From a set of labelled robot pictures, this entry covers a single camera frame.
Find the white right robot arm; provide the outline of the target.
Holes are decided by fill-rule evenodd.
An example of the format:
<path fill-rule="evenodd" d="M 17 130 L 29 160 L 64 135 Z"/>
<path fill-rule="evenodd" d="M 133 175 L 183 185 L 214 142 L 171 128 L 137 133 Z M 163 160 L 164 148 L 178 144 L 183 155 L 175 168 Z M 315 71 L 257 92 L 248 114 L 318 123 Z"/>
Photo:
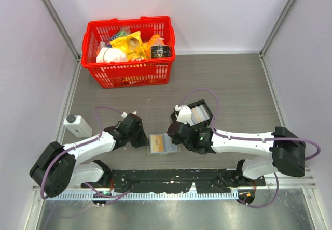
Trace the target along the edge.
<path fill-rule="evenodd" d="M 297 178 L 305 175 L 306 145 L 285 127 L 276 127 L 273 132 L 248 134 L 209 127 L 196 130 L 189 124 L 174 122 L 167 135 L 174 144 L 182 144 L 198 154 L 234 152 L 253 155 L 254 158 L 237 163 L 234 179 L 241 186 L 276 172 Z"/>

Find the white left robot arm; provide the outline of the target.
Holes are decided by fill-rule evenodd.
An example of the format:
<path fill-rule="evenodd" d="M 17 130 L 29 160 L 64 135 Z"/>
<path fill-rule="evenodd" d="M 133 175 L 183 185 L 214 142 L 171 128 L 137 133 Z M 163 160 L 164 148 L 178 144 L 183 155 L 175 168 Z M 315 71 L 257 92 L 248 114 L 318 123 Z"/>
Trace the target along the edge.
<path fill-rule="evenodd" d="M 112 170 L 95 157 L 128 143 L 134 148 L 149 144 L 142 119 L 133 113 L 118 127 L 107 127 L 88 139 L 65 145 L 50 143 L 29 175 L 40 186 L 42 199 L 56 197 L 69 186 L 105 188 L 111 185 Z"/>

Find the black card box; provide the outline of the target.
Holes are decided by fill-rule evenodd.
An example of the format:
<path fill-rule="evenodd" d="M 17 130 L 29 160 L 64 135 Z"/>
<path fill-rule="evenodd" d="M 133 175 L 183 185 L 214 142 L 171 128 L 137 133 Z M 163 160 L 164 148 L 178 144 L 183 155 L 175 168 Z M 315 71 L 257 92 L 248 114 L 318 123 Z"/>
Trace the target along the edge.
<path fill-rule="evenodd" d="M 196 101 L 194 103 L 188 104 L 187 106 L 191 109 L 191 108 L 193 108 L 195 106 L 199 106 L 199 105 L 202 105 L 202 104 L 204 105 L 205 109 L 207 110 L 207 112 L 208 112 L 208 114 L 210 116 L 210 119 L 208 121 L 204 121 L 204 122 L 198 123 L 196 125 L 194 125 L 194 123 L 192 122 L 192 120 L 190 120 L 189 125 L 190 125 L 190 127 L 192 127 L 195 130 L 199 130 L 201 128 L 208 127 L 210 125 L 211 121 L 212 121 L 212 118 L 213 118 L 213 114 L 211 113 L 211 110 L 209 109 L 207 103 L 203 99 L 199 100 L 199 101 Z M 174 112 L 170 116 L 173 123 L 177 122 L 177 120 L 176 120 L 177 115 L 178 115 L 178 113 L 175 112 L 175 110 L 174 110 Z"/>

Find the grey leather card holder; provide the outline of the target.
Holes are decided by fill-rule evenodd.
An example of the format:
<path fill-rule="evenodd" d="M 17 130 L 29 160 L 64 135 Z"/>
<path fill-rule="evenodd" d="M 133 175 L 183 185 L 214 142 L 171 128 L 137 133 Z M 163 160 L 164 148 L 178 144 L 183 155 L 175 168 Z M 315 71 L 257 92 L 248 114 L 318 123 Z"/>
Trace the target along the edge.
<path fill-rule="evenodd" d="M 163 141 L 164 141 L 164 152 L 160 154 L 151 154 L 150 153 L 150 136 L 149 136 L 149 149 L 148 153 L 150 155 L 163 155 L 163 154 L 172 154 L 172 153 L 178 153 L 180 152 L 180 147 L 176 144 L 172 143 L 172 139 L 167 135 L 167 133 L 161 134 L 163 135 Z"/>

